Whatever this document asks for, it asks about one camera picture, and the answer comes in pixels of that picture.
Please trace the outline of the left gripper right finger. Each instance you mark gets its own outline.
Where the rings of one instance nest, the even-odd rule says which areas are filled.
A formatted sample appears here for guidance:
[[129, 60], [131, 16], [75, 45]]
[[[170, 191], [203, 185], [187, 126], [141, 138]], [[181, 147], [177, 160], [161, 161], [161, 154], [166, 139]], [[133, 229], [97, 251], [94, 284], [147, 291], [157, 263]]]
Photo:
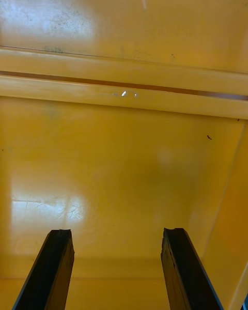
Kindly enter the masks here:
[[183, 228], [164, 229], [161, 262], [170, 309], [223, 309]]

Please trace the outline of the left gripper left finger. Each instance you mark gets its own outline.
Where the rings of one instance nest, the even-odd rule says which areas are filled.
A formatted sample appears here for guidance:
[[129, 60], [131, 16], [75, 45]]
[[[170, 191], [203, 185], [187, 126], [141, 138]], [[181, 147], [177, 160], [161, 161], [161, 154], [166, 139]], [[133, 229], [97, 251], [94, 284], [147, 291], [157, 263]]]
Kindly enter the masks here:
[[13, 309], [65, 309], [73, 263], [71, 230], [51, 230]]

